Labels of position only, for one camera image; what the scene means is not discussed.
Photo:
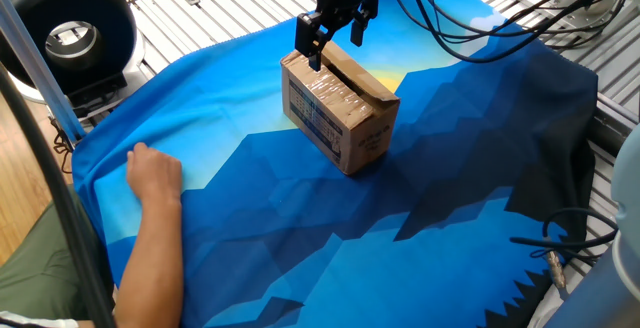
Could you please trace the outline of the person's bare hand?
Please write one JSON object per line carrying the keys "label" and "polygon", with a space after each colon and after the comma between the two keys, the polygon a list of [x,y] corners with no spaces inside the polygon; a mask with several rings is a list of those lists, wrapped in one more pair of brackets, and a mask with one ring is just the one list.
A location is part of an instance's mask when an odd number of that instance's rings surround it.
{"label": "person's bare hand", "polygon": [[144,143],[127,152],[126,179],[142,204],[178,204],[182,190],[181,162]]}

